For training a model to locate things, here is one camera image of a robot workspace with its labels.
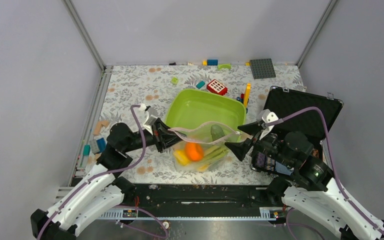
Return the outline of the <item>clear zip top bag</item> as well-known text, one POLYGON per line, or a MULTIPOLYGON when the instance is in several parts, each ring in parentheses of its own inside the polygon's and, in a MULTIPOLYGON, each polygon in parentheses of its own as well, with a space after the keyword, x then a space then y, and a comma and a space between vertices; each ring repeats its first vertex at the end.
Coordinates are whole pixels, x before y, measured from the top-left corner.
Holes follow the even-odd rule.
POLYGON ((173 127, 169 131, 180 138, 172 147, 178 171, 207 172, 215 169, 230 150, 225 143, 237 143, 241 132, 216 121, 207 121, 194 129, 173 127))

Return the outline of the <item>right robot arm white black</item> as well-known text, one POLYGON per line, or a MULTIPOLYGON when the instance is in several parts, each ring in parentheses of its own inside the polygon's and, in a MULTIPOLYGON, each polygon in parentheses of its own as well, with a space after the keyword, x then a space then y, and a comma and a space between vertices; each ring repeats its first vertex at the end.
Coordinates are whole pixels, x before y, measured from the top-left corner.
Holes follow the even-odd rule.
POLYGON ((269 127, 254 132, 243 142, 226 142, 241 161, 252 150, 252 161, 269 158, 292 169, 290 176, 277 177, 267 187, 267 201, 282 203, 319 222, 341 240, 380 240, 384 220, 368 212, 335 177, 322 159, 313 156, 314 145, 299 131, 269 133, 269 127))

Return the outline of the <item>white green toy leek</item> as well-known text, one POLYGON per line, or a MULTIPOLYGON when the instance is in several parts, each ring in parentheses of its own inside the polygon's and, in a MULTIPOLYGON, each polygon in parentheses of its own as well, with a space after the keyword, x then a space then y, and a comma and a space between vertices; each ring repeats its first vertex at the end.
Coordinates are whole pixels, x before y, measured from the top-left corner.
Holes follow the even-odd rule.
POLYGON ((229 153, 229 149, 224 145, 213 145, 204 151, 201 160, 204 164, 213 164, 224 158, 229 153))

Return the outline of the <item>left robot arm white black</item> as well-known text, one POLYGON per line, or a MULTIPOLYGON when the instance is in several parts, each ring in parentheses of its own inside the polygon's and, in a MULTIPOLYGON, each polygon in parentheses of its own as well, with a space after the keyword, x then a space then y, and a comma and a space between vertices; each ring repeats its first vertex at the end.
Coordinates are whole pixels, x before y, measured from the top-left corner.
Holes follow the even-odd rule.
POLYGON ((132 204, 136 187, 121 176, 132 165, 127 153, 145 151, 149 146, 163 152, 180 142, 180 136, 160 118, 150 125, 150 131, 140 128, 133 132, 121 122, 113 125, 106 147, 89 173, 48 210, 37 209, 30 216, 33 236, 38 240, 75 240, 112 207, 132 204))

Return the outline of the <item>orange toy fruit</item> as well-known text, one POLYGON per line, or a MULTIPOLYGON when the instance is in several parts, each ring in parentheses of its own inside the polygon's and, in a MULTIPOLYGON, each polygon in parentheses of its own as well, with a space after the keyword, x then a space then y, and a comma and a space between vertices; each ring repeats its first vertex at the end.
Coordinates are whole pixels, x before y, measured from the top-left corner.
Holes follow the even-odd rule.
POLYGON ((204 149, 198 143, 187 142, 184 151, 187 157, 193 162, 201 161, 204 158, 204 149))

